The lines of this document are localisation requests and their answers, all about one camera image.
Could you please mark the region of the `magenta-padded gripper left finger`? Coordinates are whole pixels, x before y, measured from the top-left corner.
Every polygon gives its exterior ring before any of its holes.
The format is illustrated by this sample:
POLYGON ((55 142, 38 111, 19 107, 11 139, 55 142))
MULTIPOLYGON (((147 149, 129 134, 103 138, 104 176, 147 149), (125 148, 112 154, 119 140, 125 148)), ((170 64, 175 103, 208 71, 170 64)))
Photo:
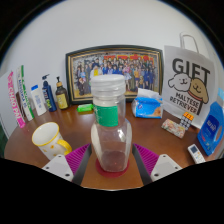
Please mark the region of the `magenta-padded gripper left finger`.
POLYGON ((57 155, 43 167, 43 170, 80 185, 91 154, 91 145, 86 144, 66 156, 57 155))

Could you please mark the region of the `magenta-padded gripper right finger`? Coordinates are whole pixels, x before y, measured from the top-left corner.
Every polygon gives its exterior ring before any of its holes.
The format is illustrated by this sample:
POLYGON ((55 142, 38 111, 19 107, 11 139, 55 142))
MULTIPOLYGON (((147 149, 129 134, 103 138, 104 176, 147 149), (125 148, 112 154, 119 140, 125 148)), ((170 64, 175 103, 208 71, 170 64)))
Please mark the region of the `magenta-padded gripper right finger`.
POLYGON ((132 154, 144 185, 181 170, 181 167, 167 154, 157 155, 138 144, 132 146, 132 154))

